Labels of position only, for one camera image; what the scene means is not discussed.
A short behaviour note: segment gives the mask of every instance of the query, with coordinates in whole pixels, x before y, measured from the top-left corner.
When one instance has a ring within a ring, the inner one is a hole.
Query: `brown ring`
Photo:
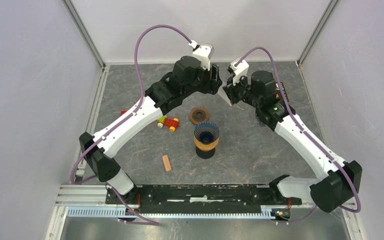
[[[191,123],[198,125],[202,122],[207,122],[210,119],[210,113],[206,108],[195,107],[189,112],[189,120]]]

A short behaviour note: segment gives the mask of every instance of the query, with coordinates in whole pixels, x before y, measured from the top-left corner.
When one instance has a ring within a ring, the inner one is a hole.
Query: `black cup base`
[[[216,149],[214,148],[213,150],[203,151],[198,147],[195,147],[195,152],[196,152],[196,155],[198,155],[198,157],[202,159],[209,159],[212,156],[214,156],[214,154],[216,153]]]

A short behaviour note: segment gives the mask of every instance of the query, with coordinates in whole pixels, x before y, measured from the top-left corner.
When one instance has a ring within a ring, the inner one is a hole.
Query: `wooden disc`
[[[189,112],[189,120],[191,123],[198,125],[202,122],[207,122],[210,119],[210,113],[206,108],[195,107]]]

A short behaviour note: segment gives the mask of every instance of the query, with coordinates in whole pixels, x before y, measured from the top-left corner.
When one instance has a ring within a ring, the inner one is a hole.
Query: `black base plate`
[[[196,152],[196,155],[198,155],[198,157],[202,159],[209,159],[212,156],[214,156],[214,154],[216,153],[216,149],[214,148],[213,150],[203,151],[198,147],[195,147],[195,152]]]
[[[108,193],[106,204],[121,204],[111,189]],[[204,196],[222,201],[191,202],[191,198]],[[138,185],[124,198],[128,204],[139,204],[141,213],[149,214],[261,213],[261,205],[288,205],[287,198],[279,199],[265,184]],[[294,197],[291,202],[302,204]]]

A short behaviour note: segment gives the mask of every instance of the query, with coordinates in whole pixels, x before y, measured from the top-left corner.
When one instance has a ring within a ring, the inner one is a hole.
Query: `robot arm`
[[[260,125],[267,125],[291,144],[316,175],[316,178],[313,179],[294,178],[289,175],[277,178],[272,182],[274,183],[272,185],[280,197],[295,197],[303,201],[312,201],[327,213],[352,198],[351,188],[340,170],[306,135],[312,136],[333,156],[334,161],[337,161],[351,178],[357,191],[360,187],[361,166],[356,161],[346,162],[330,150],[305,126],[300,116],[289,106],[303,130],[298,128],[287,111],[286,104],[289,103],[281,97],[280,91],[286,95],[283,83],[279,86],[272,73],[262,70],[256,71],[251,75],[251,84],[248,84],[249,65],[242,61],[238,66],[235,66],[237,61],[238,58],[230,64],[228,71],[231,73],[231,77],[227,80],[227,85],[223,87],[230,103],[236,104],[243,101],[254,107],[255,117]]]
[[[135,186],[113,159],[123,145],[148,124],[180,106],[186,97],[195,92],[214,95],[222,85],[219,67],[215,64],[210,65],[214,48],[209,44],[198,45],[195,41],[189,45],[193,48],[192,56],[183,56],[174,64],[172,72],[168,72],[145,91],[142,106],[137,112],[134,110],[139,102],[106,128],[94,135],[85,132],[79,138],[82,152],[102,139],[86,154],[85,160],[99,181],[108,182],[122,195],[127,194]],[[130,114],[132,117],[108,136],[104,136],[109,129]]]

